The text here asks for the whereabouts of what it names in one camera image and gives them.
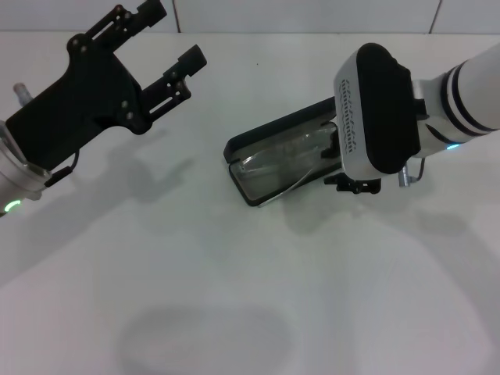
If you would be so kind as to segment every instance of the white table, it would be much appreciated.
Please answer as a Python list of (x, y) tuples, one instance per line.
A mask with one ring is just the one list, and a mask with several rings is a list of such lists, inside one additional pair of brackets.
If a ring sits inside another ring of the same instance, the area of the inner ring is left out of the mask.
[[(68, 33), (0, 34), (0, 113), (66, 68)], [(230, 138), (333, 95), (360, 45), (431, 78), (500, 42), (444, 35), (137, 36), (144, 86), (199, 44), (192, 99), (143, 137), (106, 131), (76, 173), (0, 225), (0, 373), (489, 375), (500, 372), (500, 136), (379, 195), (321, 181), (262, 209)], [(416, 173), (418, 166), (411, 165)]]

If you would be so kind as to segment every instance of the black stripe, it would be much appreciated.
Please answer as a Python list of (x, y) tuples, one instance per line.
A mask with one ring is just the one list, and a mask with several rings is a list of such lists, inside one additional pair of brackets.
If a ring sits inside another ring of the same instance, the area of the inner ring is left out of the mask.
[(427, 129), (429, 129), (429, 131), (432, 135), (434, 135), (439, 141), (441, 141), (447, 145), (461, 145), (461, 144), (465, 143), (465, 142), (450, 141), (443, 134), (441, 134), (437, 130), (435, 130), (431, 125), (426, 123), (425, 126), (427, 127)]
[(466, 107), (464, 106), (462, 102), (462, 98), (460, 98), (460, 92), (459, 92), (459, 74), (460, 70), (462, 69), (462, 65), (460, 65), (456, 71), (455, 74), (453, 75), (452, 79), (452, 94), (453, 94), (453, 99), (455, 100), (456, 108), (459, 109), (460, 114), (463, 116), (464, 119), (466, 119), (471, 125), (476, 127), (479, 130), (482, 131), (495, 131), (497, 129), (491, 129), (490, 127), (486, 127), (485, 125), (481, 125), (478, 123), (467, 111)]
[(450, 77), (450, 74), (452, 73), (453, 70), (450, 70), (445, 74), (445, 77), (443, 78), (443, 82), (441, 83), (441, 104), (443, 105), (443, 109), (445, 110), (446, 116), (449, 118), (450, 122), (462, 133), (469, 135), (471, 137), (480, 137), (481, 135), (486, 135), (486, 134), (481, 134), (481, 133), (476, 133), (475, 131), (471, 131), (467, 129), (462, 123), (460, 123), (459, 119), (455, 117), (455, 115), (452, 112), (452, 109), (450, 108), (450, 105), (448, 103), (448, 98), (446, 95), (446, 91), (448, 88), (448, 79)]

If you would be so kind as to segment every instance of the white surface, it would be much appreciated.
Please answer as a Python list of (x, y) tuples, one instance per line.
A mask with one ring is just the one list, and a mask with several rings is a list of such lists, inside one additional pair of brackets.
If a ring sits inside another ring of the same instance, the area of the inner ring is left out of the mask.
[(428, 33), (438, 0), (181, 0), (184, 33)]
[[(0, 30), (86, 31), (119, 3), (136, 13), (142, 0), (2, 0)], [(162, 4), (167, 16), (153, 30), (176, 33), (172, 0)]]
[[(62, 74), (69, 37), (0, 34), (4, 118), (17, 80), (38, 94)], [(0, 373), (499, 373), (499, 134), (429, 159), (407, 190), (390, 177), (355, 197), (317, 181), (262, 209), (221, 161), (229, 138), (332, 95), (368, 41), (430, 78), (500, 37), (146, 34), (125, 45), (143, 85), (195, 43), (209, 65), (149, 134), (106, 131), (71, 178), (0, 220)]]
[(444, 0), (433, 33), (500, 34), (498, 0)]

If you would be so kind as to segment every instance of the white wall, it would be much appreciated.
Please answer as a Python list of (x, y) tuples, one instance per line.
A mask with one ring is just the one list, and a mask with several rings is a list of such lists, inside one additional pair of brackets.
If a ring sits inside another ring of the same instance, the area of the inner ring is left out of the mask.
[(443, 0), (434, 33), (500, 34), (499, 0)]
[[(1, 0), (0, 30), (88, 30), (116, 4), (135, 13), (142, 0)], [(177, 32), (171, 0), (155, 31)]]
[(438, 0), (177, 0), (183, 32), (426, 33)]

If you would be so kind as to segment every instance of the green indicator light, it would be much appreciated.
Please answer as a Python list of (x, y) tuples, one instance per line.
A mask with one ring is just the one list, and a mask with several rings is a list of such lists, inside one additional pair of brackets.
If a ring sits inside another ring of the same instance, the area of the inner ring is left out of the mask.
[(13, 207), (16, 207), (17, 205), (20, 205), (20, 204), (21, 204), (21, 201), (19, 201), (19, 200), (10, 202), (8, 205), (5, 206), (4, 211), (7, 213)]

